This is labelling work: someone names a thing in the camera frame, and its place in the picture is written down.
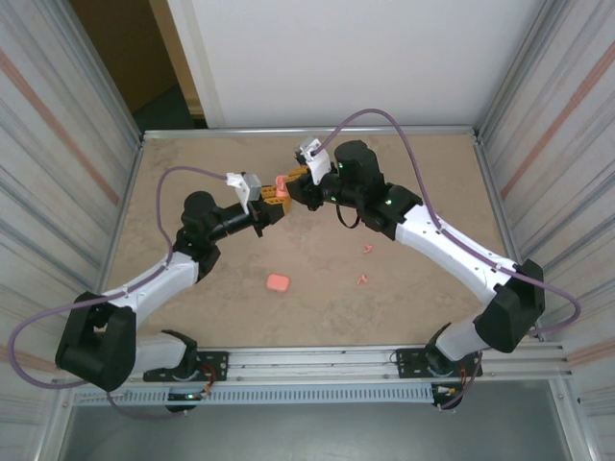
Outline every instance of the floor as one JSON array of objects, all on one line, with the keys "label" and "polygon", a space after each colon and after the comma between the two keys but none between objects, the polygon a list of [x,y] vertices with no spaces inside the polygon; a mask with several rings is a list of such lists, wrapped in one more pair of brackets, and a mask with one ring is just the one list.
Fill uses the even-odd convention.
[{"label": "floor", "polygon": [[60,460],[571,459],[547,382],[477,382],[471,391],[456,414],[424,403],[222,405],[152,422],[81,407]]},{"label": "floor", "polygon": [[[340,136],[330,154],[335,145],[357,137]],[[418,191],[398,137],[361,138],[377,153],[389,182]],[[248,171],[271,183],[295,168],[294,147],[301,140],[148,141],[109,287],[126,283],[163,256],[154,197],[166,168],[193,165],[218,173]],[[502,243],[470,137],[414,135],[410,142],[437,212],[501,254]],[[209,191],[220,206],[236,202],[234,191],[223,182],[174,173],[162,191],[162,222],[171,235],[181,226],[184,198],[195,190]],[[372,253],[363,253],[365,244],[373,245]],[[465,286],[418,252],[363,226],[343,228],[333,206],[310,212],[295,204],[279,224],[264,230],[263,238],[245,230],[219,242],[219,248],[222,256],[211,274],[151,315],[139,333],[172,328],[202,347],[421,344],[447,322],[480,308]],[[291,278],[287,293],[265,288],[271,273]],[[368,281],[357,285],[361,275]]]},{"label": "floor", "polygon": [[146,130],[192,130],[194,121],[190,117],[182,89],[173,86],[158,98],[133,113],[136,125]]}]

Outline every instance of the corrugated metal panel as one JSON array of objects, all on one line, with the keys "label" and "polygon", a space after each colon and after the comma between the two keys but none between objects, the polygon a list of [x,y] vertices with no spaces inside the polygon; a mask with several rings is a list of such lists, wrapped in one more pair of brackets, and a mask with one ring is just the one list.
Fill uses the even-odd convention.
[{"label": "corrugated metal panel", "polygon": [[[580,298],[556,335],[605,459],[615,452],[615,1],[564,2],[507,104],[482,127],[522,257]],[[546,324],[571,306],[547,297]]]},{"label": "corrugated metal panel", "polygon": [[[96,289],[139,146],[63,2],[0,4],[0,458],[30,459],[49,393],[23,381],[6,342],[22,320]],[[63,317],[18,342],[45,379]]]}]

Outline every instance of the table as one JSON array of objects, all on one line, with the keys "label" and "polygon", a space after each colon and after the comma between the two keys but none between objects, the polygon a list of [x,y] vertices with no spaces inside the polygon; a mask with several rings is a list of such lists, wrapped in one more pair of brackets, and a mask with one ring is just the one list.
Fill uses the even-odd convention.
[{"label": "table", "polygon": [[[396,135],[339,136],[362,139],[378,155],[388,182],[419,192],[410,161]],[[165,246],[156,227],[155,191],[161,173],[191,165],[217,173],[256,173],[263,184],[297,166],[294,148],[303,137],[195,137],[151,139],[145,144],[109,288],[157,263]],[[483,246],[503,253],[472,139],[466,134],[411,135],[410,143],[436,211]],[[175,172],[162,191],[162,222],[173,236],[182,225],[185,197],[207,190],[216,203],[236,202],[224,182]],[[343,210],[347,221],[354,213]],[[363,253],[365,244],[373,251]],[[283,347],[420,344],[445,323],[477,311],[472,293],[442,268],[408,247],[364,226],[348,230],[334,206],[316,212],[294,204],[258,239],[245,230],[219,242],[213,271],[150,316],[139,332],[175,329],[202,347]],[[285,294],[265,288],[267,276],[289,276]],[[361,275],[367,283],[357,285]]]}]

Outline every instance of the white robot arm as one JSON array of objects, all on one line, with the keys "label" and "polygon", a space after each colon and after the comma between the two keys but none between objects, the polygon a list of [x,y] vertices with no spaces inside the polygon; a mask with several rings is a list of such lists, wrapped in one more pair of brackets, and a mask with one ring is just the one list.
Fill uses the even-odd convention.
[{"label": "white robot arm", "polygon": [[[227,183],[237,189],[239,203],[219,208],[207,192],[195,192],[184,202],[182,222],[171,259],[141,274],[131,283],[105,295],[127,295],[71,311],[61,339],[59,367],[111,391],[132,373],[168,370],[178,379],[189,378],[196,367],[196,342],[170,330],[136,338],[136,329],[163,303],[192,286],[213,268],[220,253],[217,240],[253,227],[262,229],[280,220],[290,200],[315,210],[324,202],[350,206],[357,218],[373,231],[423,253],[463,282],[480,300],[476,315],[447,324],[425,346],[423,359],[435,376],[447,375],[455,363],[469,354],[493,348],[512,352],[544,311],[541,289],[512,279],[464,250],[443,235],[420,197],[396,184],[385,183],[376,155],[362,141],[350,141],[335,150],[333,165],[325,150],[317,154],[317,139],[299,146],[297,159],[304,166],[289,175],[290,198],[275,198],[275,187],[262,188],[254,175],[229,174]],[[455,230],[439,217],[444,227],[480,255],[510,271],[542,279],[532,261],[518,265],[495,255]],[[156,278],[128,293],[127,287],[146,279],[165,265]],[[97,298],[85,293],[77,301]],[[98,328],[106,328],[104,333]]]}]

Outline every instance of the small pink block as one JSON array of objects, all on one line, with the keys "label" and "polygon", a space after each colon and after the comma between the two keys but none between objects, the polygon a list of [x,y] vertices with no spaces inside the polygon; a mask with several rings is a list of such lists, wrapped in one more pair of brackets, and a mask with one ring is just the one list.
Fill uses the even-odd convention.
[{"label": "small pink block", "polygon": [[288,178],[287,175],[278,176],[276,178],[276,197],[288,197],[286,183],[284,182],[286,178]]},{"label": "small pink block", "polygon": [[287,276],[271,274],[267,278],[267,288],[271,291],[285,293],[288,290],[288,285],[290,285],[290,279]]}]

